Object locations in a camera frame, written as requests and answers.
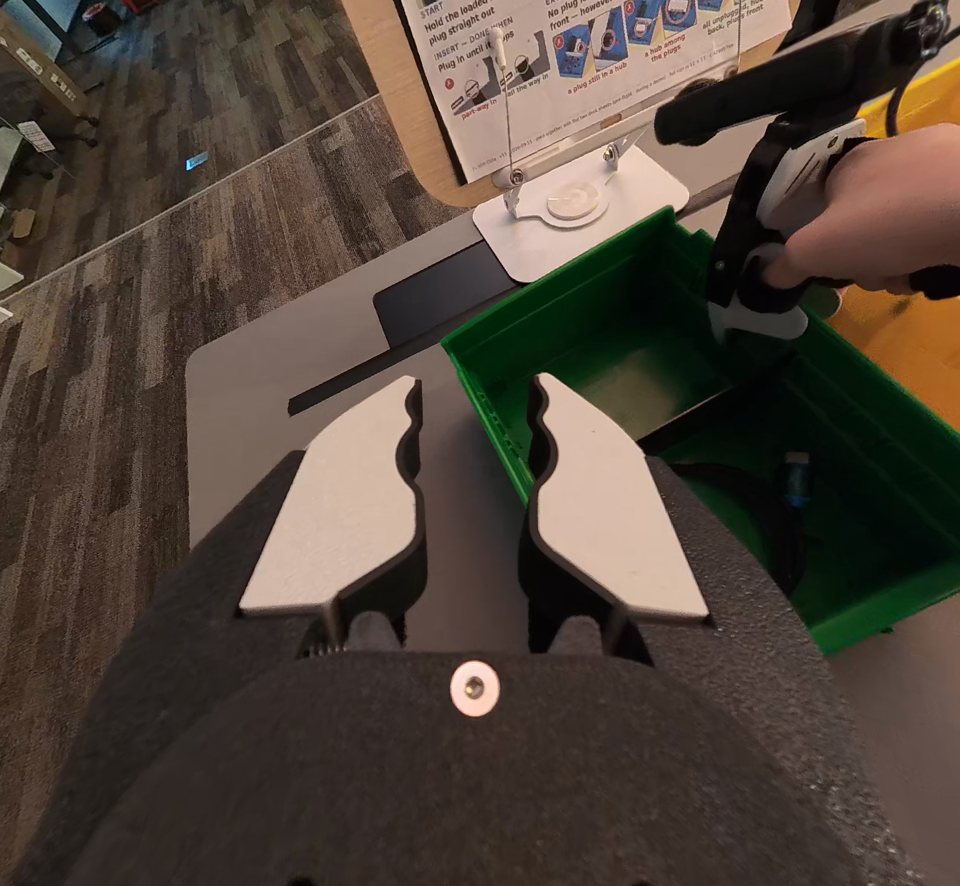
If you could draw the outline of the black mat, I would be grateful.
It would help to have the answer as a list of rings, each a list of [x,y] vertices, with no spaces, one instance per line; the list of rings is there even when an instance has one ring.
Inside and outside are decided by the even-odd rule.
[[[376,292],[372,304],[388,344],[386,351],[292,396],[287,406],[289,417],[433,347],[522,288],[487,242],[479,240]]]

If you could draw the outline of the instruction sheet on stand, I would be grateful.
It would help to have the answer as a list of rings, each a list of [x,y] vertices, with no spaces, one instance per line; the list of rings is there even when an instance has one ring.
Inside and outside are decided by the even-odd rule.
[[[630,110],[627,115],[610,116],[594,128],[472,182],[464,181],[457,169],[443,124],[431,102],[399,0],[342,0],[342,4],[416,178],[443,203],[473,207],[511,185],[530,182],[537,169],[551,170],[561,156],[576,159],[621,136],[645,129],[660,105],[699,80],[723,79],[772,58],[797,15],[800,0],[788,0],[791,22],[783,35],[750,49],[743,58],[720,72],[697,77]]]

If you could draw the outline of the black flat panel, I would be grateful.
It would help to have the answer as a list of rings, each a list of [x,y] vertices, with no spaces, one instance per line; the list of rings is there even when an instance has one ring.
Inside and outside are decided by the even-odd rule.
[[[636,440],[646,455],[660,456],[686,440],[739,414],[775,387],[797,358],[789,351],[751,376],[724,388]]]

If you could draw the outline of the yellow plastic bin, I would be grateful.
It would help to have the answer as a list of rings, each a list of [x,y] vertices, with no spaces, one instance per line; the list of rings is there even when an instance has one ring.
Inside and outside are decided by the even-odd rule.
[[[897,113],[905,134],[959,123],[959,60],[921,75]],[[833,329],[947,425],[959,428],[959,300],[934,302],[850,287]]]

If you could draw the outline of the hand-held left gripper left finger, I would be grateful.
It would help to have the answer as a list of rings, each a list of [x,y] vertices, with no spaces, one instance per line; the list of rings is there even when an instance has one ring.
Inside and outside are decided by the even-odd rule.
[[[423,383],[403,375],[311,440],[241,597],[243,616],[406,615],[426,589],[423,425]]]

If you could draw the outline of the braided hdmi cable green plugs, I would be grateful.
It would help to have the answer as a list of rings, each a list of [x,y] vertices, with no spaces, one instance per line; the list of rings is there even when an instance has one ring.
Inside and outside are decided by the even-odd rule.
[[[702,478],[752,514],[769,553],[767,572],[790,598],[807,573],[803,512],[811,498],[810,455],[788,452],[774,483],[721,463],[705,464]]]

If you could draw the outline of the green plastic bin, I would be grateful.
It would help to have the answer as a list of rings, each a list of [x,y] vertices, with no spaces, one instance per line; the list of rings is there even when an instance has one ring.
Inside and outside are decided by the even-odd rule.
[[[958,433],[814,313],[798,340],[715,340],[704,284],[713,245],[663,209],[440,343],[524,503],[533,376],[556,376],[636,441],[797,352],[750,407],[656,457],[766,568],[753,515],[702,470],[774,483],[788,452],[809,455],[806,573],[790,600],[830,655],[958,593]]]

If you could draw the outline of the person's right hand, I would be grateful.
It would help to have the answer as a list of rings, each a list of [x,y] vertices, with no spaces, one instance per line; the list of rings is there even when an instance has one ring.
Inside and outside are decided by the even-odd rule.
[[[762,273],[787,290],[810,279],[849,280],[909,295],[918,270],[959,265],[959,125],[872,140],[843,156],[824,187],[822,214],[795,232]]]

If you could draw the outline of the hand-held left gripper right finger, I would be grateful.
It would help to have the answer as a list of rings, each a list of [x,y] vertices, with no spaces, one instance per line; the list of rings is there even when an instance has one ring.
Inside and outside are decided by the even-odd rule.
[[[547,372],[531,380],[527,422],[534,564],[570,576],[573,592],[589,591],[614,616],[708,620],[710,608],[636,441]]]

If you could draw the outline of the white stand base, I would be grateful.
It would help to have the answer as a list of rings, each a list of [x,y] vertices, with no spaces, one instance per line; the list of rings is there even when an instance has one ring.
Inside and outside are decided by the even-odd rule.
[[[560,166],[476,206],[472,219],[507,275],[527,284],[689,199],[686,185],[630,147],[614,167],[593,153]]]

